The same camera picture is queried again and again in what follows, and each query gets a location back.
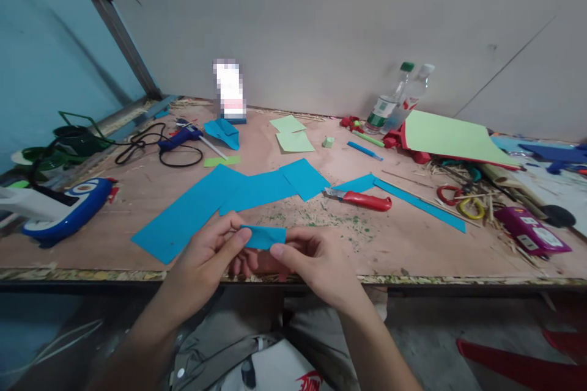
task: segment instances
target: pen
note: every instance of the pen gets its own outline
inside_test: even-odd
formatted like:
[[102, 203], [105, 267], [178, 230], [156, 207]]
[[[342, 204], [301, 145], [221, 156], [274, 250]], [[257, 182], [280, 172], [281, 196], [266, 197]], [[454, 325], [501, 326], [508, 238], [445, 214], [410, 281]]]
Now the pen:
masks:
[[368, 156], [371, 156], [375, 159], [377, 159], [378, 161], [383, 161], [382, 157], [377, 156], [374, 152], [372, 152], [371, 150], [366, 149], [365, 147], [360, 146], [359, 144], [356, 144], [354, 142], [347, 142], [347, 145], [349, 145], [350, 147], [353, 147], [357, 150], [359, 150], [360, 152], [365, 153]]

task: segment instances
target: utility knife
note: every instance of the utility knife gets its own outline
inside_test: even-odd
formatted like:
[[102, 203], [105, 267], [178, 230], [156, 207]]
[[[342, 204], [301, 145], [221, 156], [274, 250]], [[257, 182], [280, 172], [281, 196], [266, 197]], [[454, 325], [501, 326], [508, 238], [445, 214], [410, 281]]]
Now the utility knife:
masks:
[[355, 205], [371, 208], [375, 211], [389, 211], [391, 208], [391, 199], [380, 199], [372, 195], [361, 194], [354, 191], [339, 191], [338, 189], [324, 188], [326, 195], [336, 197], [343, 202], [354, 203]]

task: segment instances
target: plastic bottle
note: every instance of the plastic bottle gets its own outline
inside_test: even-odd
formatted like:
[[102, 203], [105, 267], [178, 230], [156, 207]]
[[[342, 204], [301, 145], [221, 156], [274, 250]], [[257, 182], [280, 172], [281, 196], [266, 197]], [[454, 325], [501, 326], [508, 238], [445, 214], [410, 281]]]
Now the plastic bottle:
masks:
[[365, 133], [379, 133], [379, 130], [385, 123], [385, 120], [391, 114], [395, 103], [397, 103], [397, 100], [401, 98], [405, 85], [408, 83], [410, 72], [413, 69], [414, 63], [402, 63], [402, 66], [399, 69], [399, 79], [392, 89], [394, 90], [393, 94], [390, 97], [381, 95], [379, 98], [377, 98], [377, 103], [375, 104], [375, 107], [373, 107], [373, 110], [371, 111], [371, 114], [365, 123]]
[[399, 130], [412, 110], [414, 110], [414, 107], [418, 104], [420, 98], [426, 93], [428, 78], [434, 69], [435, 67], [432, 64], [424, 64], [420, 68], [416, 78], [408, 82], [404, 89], [404, 96], [391, 111], [391, 115], [389, 115], [380, 133], [387, 134], [390, 130]]

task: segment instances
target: hand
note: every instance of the hand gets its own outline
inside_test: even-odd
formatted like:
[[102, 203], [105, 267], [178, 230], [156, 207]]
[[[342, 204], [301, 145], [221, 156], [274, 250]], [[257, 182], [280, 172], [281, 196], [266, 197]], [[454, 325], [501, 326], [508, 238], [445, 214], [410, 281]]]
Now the hand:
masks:
[[351, 311], [355, 300], [365, 296], [333, 229], [288, 229], [286, 244], [274, 244], [270, 252], [282, 265], [297, 272], [320, 299], [340, 312]]
[[[250, 229], [240, 228], [243, 223], [231, 211], [192, 237], [149, 304], [158, 319], [179, 326], [212, 297], [231, 263], [239, 261], [241, 267], [239, 255], [252, 235]], [[256, 269], [256, 258], [246, 264]]]

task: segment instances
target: finger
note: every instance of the finger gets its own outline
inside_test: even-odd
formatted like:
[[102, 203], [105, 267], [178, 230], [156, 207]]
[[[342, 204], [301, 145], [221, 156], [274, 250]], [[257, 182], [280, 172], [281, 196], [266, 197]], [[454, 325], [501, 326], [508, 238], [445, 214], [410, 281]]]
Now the finger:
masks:
[[238, 259], [235, 258], [232, 262], [232, 275], [237, 276], [238, 274], [240, 274], [240, 266], [241, 266], [242, 262]]
[[235, 211], [230, 211], [227, 215], [220, 217], [216, 222], [211, 224], [208, 233], [218, 236], [224, 235], [232, 229], [240, 229], [245, 221]]
[[294, 226], [286, 232], [286, 243], [289, 241], [310, 241], [319, 232], [319, 228], [311, 226]]
[[253, 231], [249, 228], [239, 229], [206, 264], [210, 265], [219, 276], [222, 276], [232, 259], [243, 250], [245, 244], [251, 239], [252, 234]]
[[252, 249], [245, 249], [246, 263], [251, 270], [257, 270], [259, 268], [259, 254]]
[[249, 278], [253, 274], [246, 261], [243, 262], [243, 273], [245, 275], [245, 278]]
[[269, 249], [273, 258], [300, 274], [302, 278], [309, 273], [312, 258], [302, 254], [299, 250], [285, 244], [276, 243]]

